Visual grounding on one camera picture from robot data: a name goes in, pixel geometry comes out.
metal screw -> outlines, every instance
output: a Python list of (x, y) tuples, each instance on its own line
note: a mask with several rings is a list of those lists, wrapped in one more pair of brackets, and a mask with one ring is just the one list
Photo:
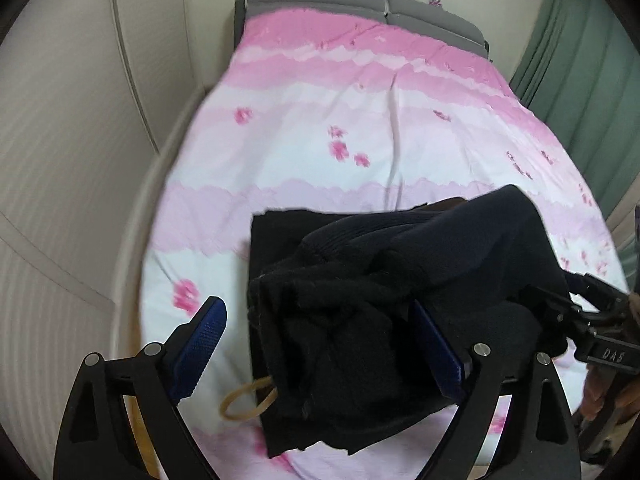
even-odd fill
[(100, 356), (98, 354), (89, 354), (84, 358), (84, 364), (86, 364), (87, 366), (93, 366), (95, 364), (98, 364), (99, 360)]
[(148, 356), (158, 355), (162, 350), (162, 345), (160, 343), (149, 343), (145, 346), (145, 354)]
[(482, 357), (487, 357), (491, 353), (491, 349), (489, 345), (485, 345), (484, 343), (476, 343), (474, 345), (474, 352)]
[(547, 366), (547, 365), (551, 364), (551, 357), (549, 357), (544, 352), (538, 352), (538, 354), (536, 355), (536, 359), (538, 360), (538, 362), (541, 365)]

pink floral bedsheet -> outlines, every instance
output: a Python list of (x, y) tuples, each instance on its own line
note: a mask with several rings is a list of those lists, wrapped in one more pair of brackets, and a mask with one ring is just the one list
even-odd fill
[[(248, 21), (167, 177), (140, 301), (144, 342), (164, 341), (207, 296), (226, 302), (228, 327), (180, 404), (223, 480), (413, 479), (454, 413), (443, 410), (351, 457), (317, 444), (277, 460), (266, 458), (257, 421), (220, 421), (220, 400), (252, 378), (245, 303), (252, 214), (403, 209), (505, 184), (536, 203), (565, 269), (626, 289), (580, 173), (490, 62), (354, 16), (290, 9)], [(556, 365), (575, 408), (584, 367), (572, 352)], [(502, 399), (479, 463), (490, 459), (507, 407)]]

folded clothing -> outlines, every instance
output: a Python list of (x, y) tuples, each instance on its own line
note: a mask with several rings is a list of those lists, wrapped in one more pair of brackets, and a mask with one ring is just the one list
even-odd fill
[(357, 452), (452, 403), (411, 327), (417, 301), (458, 343), (522, 358), (566, 350), (518, 304), (527, 285), (569, 297), (529, 199), (507, 186), (437, 211), (254, 217), (249, 316), (256, 378), (278, 399), (262, 415), (268, 453), (323, 441)]

green curtain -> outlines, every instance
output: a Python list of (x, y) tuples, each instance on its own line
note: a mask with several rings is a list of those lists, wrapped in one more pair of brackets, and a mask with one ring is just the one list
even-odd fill
[[(607, 3), (543, 0), (510, 85), (556, 134), (606, 218), (640, 173), (640, 55)], [(633, 244), (624, 250), (635, 267)]]

brown strap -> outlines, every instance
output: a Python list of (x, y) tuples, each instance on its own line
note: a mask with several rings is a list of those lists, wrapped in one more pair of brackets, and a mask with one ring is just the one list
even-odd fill
[[(269, 392), (269, 395), (267, 395), (265, 399), (254, 409), (233, 415), (226, 412), (226, 410), (229, 409), (229, 406), (231, 406), (231, 404), (238, 397), (244, 394), (250, 394), (252, 392), (255, 392), (256, 390), (267, 388), (268, 386), (272, 386), (272, 390)], [(232, 391), (224, 399), (222, 399), (222, 402), (220, 403), (220, 416), (225, 420), (244, 422), (246, 420), (255, 418), (256, 416), (262, 415), (266, 411), (266, 409), (273, 404), (273, 401), (276, 400), (277, 397), (278, 390), (273, 386), (273, 380), (271, 379), (271, 377), (256, 379), (253, 383), (243, 384), (237, 390)]]

